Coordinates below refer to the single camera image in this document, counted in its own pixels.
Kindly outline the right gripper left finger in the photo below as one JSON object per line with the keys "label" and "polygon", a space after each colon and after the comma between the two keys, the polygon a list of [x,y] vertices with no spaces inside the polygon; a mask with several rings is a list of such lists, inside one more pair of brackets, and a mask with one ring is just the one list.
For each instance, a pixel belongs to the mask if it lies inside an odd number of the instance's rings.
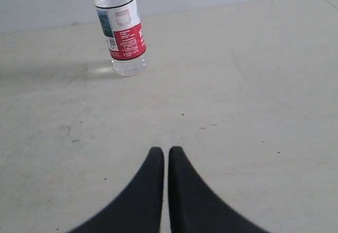
{"label": "right gripper left finger", "polygon": [[104,209],[72,232],[160,232],[164,154],[152,147],[129,184]]}

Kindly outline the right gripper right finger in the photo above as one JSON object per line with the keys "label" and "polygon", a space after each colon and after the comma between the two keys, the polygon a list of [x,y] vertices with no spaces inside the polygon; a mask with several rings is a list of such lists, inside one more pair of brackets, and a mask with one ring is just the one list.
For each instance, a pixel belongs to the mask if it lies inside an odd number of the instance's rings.
{"label": "right gripper right finger", "polygon": [[171,232],[266,232],[222,201],[181,147],[172,147],[168,156]]}

